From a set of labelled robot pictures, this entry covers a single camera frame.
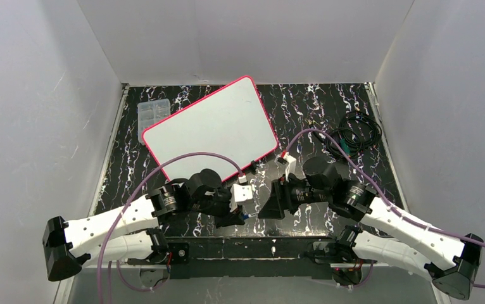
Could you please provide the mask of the green handled screwdriver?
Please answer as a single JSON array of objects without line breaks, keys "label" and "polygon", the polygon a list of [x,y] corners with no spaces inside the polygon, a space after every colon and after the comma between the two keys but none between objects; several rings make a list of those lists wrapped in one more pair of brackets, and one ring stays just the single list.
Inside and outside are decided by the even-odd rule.
[{"label": "green handled screwdriver", "polygon": [[339,136],[339,145],[342,151],[350,158],[351,157],[351,150],[343,136]]}]

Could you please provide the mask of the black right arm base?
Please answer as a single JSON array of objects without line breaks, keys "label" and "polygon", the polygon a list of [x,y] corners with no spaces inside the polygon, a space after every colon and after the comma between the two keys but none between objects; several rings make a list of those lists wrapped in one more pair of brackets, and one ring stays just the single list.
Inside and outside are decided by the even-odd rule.
[{"label": "black right arm base", "polygon": [[375,262],[358,258],[353,250],[336,241],[309,243],[303,253],[317,265],[331,267],[332,280],[344,288],[363,286],[370,279]]}]

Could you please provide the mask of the metal whiteboard stand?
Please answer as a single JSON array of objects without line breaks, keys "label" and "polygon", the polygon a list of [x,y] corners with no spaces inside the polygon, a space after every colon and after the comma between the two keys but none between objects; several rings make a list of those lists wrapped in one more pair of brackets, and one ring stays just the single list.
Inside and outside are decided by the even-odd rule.
[{"label": "metal whiteboard stand", "polygon": [[259,163],[255,160],[251,161],[249,169],[253,174],[256,174],[259,169]]}]

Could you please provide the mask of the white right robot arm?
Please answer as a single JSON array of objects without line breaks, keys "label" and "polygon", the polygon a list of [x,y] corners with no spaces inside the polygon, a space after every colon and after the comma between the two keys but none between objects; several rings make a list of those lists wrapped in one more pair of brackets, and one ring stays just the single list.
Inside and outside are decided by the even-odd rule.
[{"label": "white right robot arm", "polygon": [[261,219],[283,219],[300,205],[327,203],[337,215],[371,226],[389,235],[375,236],[346,227],[334,250],[346,257],[386,263],[432,282],[440,292],[458,299],[470,298],[481,259],[482,239],[468,234],[448,236],[401,208],[387,204],[364,184],[345,179],[333,163],[313,157],[303,164],[304,178],[293,170],[296,160],[281,158],[285,173],[272,181]]}]

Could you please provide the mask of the clear plastic compartment box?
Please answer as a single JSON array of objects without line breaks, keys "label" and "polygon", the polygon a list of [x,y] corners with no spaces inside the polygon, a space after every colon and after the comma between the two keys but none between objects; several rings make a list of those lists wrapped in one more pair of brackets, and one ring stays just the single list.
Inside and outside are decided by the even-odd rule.
[{"label": "clear plastic compartment box", "polygon": [[156,99],[137,104],[138,141],[145,145],[142,133],[150,126],[171,115],[169,99]]}]

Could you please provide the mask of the aluminium front frame rail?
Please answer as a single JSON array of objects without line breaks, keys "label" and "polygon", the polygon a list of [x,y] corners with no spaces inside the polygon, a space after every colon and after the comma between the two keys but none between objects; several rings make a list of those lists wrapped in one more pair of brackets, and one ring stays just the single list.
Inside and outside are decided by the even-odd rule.
[{"label": "aluminium front frame rail", "polygon": [[190,260],[294,260],[305,258],[304,251],[315,241],[336,241],[350,247],[364,260],[386,263],[410,272],[425,271],[430,260],[420,251],[390,237],[378,237],[367,232],[342,241],[338,238],[315,237],[170,237],[169,241],[189,243]]}]

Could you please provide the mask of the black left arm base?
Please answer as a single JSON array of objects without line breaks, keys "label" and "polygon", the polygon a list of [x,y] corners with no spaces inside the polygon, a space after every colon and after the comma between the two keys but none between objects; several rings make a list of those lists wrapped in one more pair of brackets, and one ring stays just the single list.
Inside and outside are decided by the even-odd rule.
[{"label": "black left arm base", "polygon": [[160,228],[152,228],[137,234],[139,242],[149,250],[145,258],[138,259],[138,265],[184,265],[190,261],[189,243],[169,241]]}]

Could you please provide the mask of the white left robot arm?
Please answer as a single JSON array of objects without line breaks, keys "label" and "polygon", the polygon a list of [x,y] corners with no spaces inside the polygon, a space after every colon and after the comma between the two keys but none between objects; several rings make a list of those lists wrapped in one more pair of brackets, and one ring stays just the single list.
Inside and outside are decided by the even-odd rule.
[{"label": "white left robot arm", "polygon": [[42,238],[47,279],[62,281],[104,261],[160,263],[175,254],[161,225],[190,212],[212,216],[217,227],[243,225],[242,204],[252,199],[253,189],[245,176],[225,186],[215,171],[203,169],[134,199],[128,207],[78,220],[53,217],[47,221]]}]

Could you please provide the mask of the pink framed whiteboard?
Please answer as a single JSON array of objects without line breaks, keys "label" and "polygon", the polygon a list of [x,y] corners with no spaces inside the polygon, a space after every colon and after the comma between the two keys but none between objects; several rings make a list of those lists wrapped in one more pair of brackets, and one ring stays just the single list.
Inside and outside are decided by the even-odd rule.
[{"label": "pink framed whiteboard", "polygon": [[186,106],[142,132],[151,156],[167,180],[188,178],[209,168],[223,181],[279,146],[254,80],[245,75]]}]

